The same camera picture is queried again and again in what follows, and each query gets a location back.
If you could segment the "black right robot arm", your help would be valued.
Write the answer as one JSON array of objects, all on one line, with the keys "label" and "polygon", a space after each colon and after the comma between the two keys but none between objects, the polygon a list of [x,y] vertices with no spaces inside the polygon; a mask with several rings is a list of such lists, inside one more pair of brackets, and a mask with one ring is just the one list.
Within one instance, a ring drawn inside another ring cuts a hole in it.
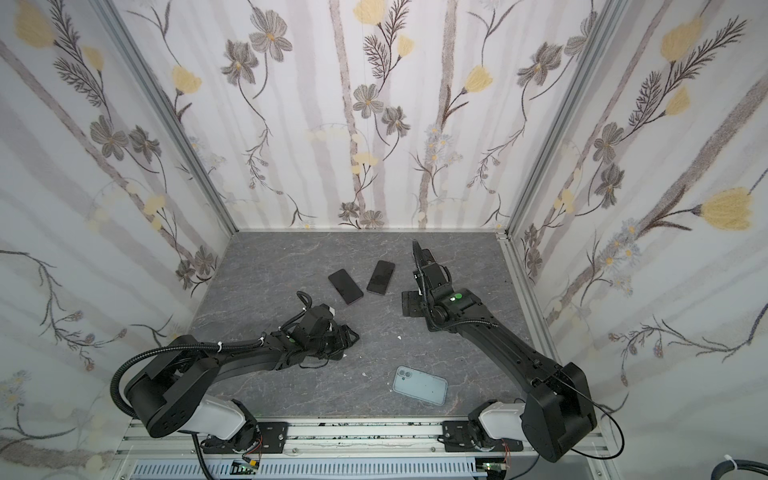
[{"label": "black right robot arm", "polygon": [[544,460],[555,463],[610,412],[594,402],[586,374],[574,363],[561,365],[538,352],[504,326],[483,301],[466,288],[456,289],[449,270],[418,241],[412,243],[417,287],[402,295],[403,314],[422,318],[431,332],[458,334],[479,348],[520,388],[520,403],[488,400],[469,415],[465,426],[447,427],[440,442],[455,451],[490,451],[498,442],[527,442]]}]

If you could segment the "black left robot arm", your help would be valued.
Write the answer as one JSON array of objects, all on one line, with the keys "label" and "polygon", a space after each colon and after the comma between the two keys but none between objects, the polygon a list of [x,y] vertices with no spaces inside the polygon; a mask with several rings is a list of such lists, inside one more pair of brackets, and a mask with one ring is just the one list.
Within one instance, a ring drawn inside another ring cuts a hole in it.
[{"label": "black left robot arm", "polygon": [[225,379],[259,371],[300,367],[310,357],[339,361],[360,335],[335,320],[326,304],[315,305],[299,291],[302,310],[270,333],[257,339],[222,343],[203,342],[182,335],[167,346],[150,349],[127,360],[115,371],[110,396],[124,414],[142,422],[153,438],[178,431],[202,433],[202,425],[225,425],[215,420],[210,387]]}]

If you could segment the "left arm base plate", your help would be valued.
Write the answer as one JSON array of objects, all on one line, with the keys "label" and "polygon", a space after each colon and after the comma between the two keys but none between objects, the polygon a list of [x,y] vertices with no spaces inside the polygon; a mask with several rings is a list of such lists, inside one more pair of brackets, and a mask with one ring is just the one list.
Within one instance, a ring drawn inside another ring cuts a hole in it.
[{"label": "left arm base plate", "polygon": [[209,436],[202,441],[202,451],[205,454],[281,454],[288,427],[288,422],[246,422],[229,440]]}]

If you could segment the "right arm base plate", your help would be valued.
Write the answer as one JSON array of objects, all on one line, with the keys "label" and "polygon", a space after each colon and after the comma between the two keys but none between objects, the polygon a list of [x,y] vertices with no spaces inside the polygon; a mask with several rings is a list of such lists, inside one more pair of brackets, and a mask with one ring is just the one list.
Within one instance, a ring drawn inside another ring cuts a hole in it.
[{"label": "right arm base plate", "polygon": [[523,450],[521,441],[491,438],[478,421],[446,420],[441,423],[441,428],[442,433],[438,436],[438,441],[444,445],[445,451],[449,453],[506,453]]}]

